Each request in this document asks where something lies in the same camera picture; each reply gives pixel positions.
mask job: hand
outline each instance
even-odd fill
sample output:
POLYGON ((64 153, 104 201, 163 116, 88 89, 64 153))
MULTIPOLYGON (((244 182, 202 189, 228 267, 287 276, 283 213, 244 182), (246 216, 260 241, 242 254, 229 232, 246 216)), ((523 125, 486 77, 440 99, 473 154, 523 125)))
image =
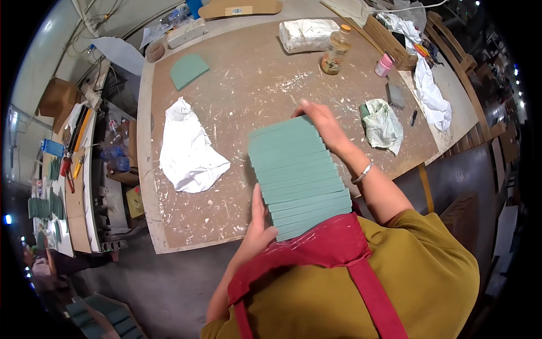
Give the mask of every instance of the hand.
POLYGON ((301 99, 292 118, 303 114, 306 114, 312 120, 327 148, 337 156, 339 156, 341 150, 352 144, 326 105, 319 105, 307 99, 301 99))
POLYGON ((252 193, 252 221, 248 226, 247 234, 244 236, 235 256, 242 265, 266 249, 267 245, 273 241, 279 230, 270 226, 265 228, 265 218, 269 212, 263 204, 260 184, 254 186, 252 193))

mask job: pink container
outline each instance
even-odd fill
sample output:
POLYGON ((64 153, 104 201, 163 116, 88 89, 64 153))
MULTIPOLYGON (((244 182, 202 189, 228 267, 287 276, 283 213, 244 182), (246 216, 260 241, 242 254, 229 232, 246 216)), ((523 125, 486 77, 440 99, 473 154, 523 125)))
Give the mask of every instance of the pink container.
POLYGON ((378 76, 385 78, 390 71, 391 66, 393 66, 393 61, 391 61, 391 58, 387 55, 387 53, 384 53, 380 61, 376 64, 375 73, 378 76))

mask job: wall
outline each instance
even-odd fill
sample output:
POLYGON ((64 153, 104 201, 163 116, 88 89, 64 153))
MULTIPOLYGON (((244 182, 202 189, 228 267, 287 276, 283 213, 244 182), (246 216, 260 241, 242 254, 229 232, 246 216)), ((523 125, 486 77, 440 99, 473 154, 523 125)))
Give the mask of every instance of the wall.
MULTIPOLYGON (((92 0, 79 0, 84 9, 92 0)), ((116 11, 99 27, 101 36, 123 37, 135 27, 141 25, 148 18, 161 11, 173 7, 179 0, 95 0, 89 8, 87 17, 93 21, 104 18, 113 6, 116 11)), ((29 50, 21 64, 17 76, 11 103, 22 112, 32 116, 36 111, 41 95, 49 80, 54 76, 77 82, 92 66, 96 58, 100 57, 99 51, 95 50, 87 54, 86 49, 91 44, 92 34, 85 28, 80 37, 68 46, 67 54, 63 56, 63 50, 75 30, 79 15, 71 0, 59 0, 52 8, 49 15, 43 21, 29 50)), ((139 48, 143 30, 136 32, 127 41, 139 48)), ((32 178, 34 160, 38 154, 39 142, 43 138, 50 138, 51 131, 46 127, 37 125, 35 121, 30 124, 30 119, 20 114, 19 133, 17 134, 17 149, 14 154, 14 168, 7 173, 9 179, 21 184, 28 184, 32 178)), ((53 119, 37 116, 48 125, 53 124, 53 119)))

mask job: black marker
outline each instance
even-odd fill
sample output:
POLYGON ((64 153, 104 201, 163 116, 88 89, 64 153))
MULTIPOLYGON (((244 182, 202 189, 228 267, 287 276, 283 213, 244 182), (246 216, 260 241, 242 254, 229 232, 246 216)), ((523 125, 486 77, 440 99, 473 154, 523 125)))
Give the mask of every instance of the black marker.
POLYGON ((410 123, 410 127, 414 126, 414 122, 416 121, 417 115, 418 115, 418 111, 414 110, 414 115, 412 115, 412 122, 410 123))

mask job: workbench surface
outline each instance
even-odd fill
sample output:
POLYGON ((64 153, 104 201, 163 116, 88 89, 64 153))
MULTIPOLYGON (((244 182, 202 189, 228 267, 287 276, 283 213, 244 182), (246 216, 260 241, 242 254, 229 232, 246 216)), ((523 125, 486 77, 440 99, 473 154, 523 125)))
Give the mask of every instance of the workbench surface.
MULTIPOLYGON (((437 153, 423 114, 418 114, 415 126, 410 127, 414 110, 420 109, 396 70, 390 72, 389 82, 401 88, 406 103, 405 109, 396 110, 404 129, 401 150, 395 157, 367 143, 359 105, 373 98, 385 99, 388 80, 375 75, 380 54, 361 35, 350 34, 353 47, 341 72, 327 75, 319 67, 323 52, 286 54, 278 39, 278 26, 278 21, 269 22, 224 33, 158 61, 153 70, 144 68, 141 90, 144 85, 148 88, 145 81, 150 81, 152 93, 146 95, 150 105, 142 103, 140 95, 138 162, 147 222, 157 253, 242 238, 250 222, 255 183, 247 156, 248 133, 288 119, 301 98, 328 105, 347 136, 390 178, 437 153), (170 68, 191 53, 200 55, 210 70, 177 92, 170 68), (202 193, 176 192, 159 168, 165 111, 179 97, 192 106, 213 148, 231 161, 230 169, 202 193), (145 106, 150 106, 150 112, 142 114, 145 106), (150 147, 139 147, 149 139, 150 147)), ((350 180, 342 164, 339 173, 344 181, 350 180)))

